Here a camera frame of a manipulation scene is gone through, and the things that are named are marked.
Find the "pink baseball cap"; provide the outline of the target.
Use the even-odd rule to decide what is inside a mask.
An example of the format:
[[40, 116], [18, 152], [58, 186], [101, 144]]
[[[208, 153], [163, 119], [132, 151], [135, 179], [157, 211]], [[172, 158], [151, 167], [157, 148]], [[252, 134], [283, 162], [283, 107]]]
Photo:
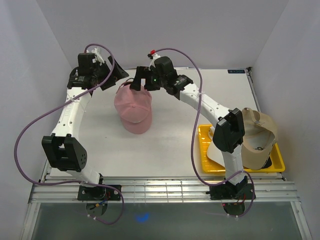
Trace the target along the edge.
[[123, 127], [130, 133], [140, 135], [147, 132], [153, 120], [152, 95], [144, 89], [130, 89], [133, 83], [129, 78], [117, 89], [114, 97], [114, 107]]

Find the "beige baseball cap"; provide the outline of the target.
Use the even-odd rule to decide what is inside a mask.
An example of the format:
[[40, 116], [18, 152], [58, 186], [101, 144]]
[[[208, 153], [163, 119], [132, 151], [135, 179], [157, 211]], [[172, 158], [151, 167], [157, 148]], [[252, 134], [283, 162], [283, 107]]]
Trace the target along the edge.
[[242, 164], [251, 170], [265, 167], [278, 140], [278, 127], [267, 114], [246, 107], [242, 110], [245, 134], [241, 147]]

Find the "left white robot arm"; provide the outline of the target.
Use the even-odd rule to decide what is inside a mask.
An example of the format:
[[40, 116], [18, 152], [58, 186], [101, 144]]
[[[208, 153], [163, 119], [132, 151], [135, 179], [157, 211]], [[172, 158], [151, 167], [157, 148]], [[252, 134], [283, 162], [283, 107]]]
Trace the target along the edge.
[[58, 123], [51, 135], [44, 136], [41, 144], [47, 160], [53, 169], [66, 172], [82, 182], [80, 199], [102, 200], [107, 194], [101, 184], [102, 176], [88, 164], [88, 154], [79, 142], [79, 132], [85, 109], [92, 98], [89, 89], [99, 86], [106, 90], [118, 80], [129, 77], [117, 62], [108, 58], [114, 67], [110, 70], [102, 58], [99, 48], [80, 53], [78, 66], [74, 68], [67, 83], [66, 102]]

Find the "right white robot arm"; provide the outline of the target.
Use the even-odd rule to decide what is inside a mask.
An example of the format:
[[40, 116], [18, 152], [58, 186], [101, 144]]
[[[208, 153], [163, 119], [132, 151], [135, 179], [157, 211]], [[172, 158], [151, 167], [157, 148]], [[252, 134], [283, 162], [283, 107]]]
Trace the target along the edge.
[[231, 110], [204, 94], [191, 78], [177, 73], [169, 57], [154, 54], [150, 58], [149, 66], [136, 67], [130, 88], [139, 91], [141, 81], [145, 80], [145, 90], [165, 89], [169, 95], [193, 107], [198, 116], [204, 116], [212, 124], [211, 142], [222, 153], [225, 180], [210, 184], [209, 189], [215, 192], [222, 190], [228, 197], [237, 199], [248, 184], [241, 156], [245, 135], [241, 110]]

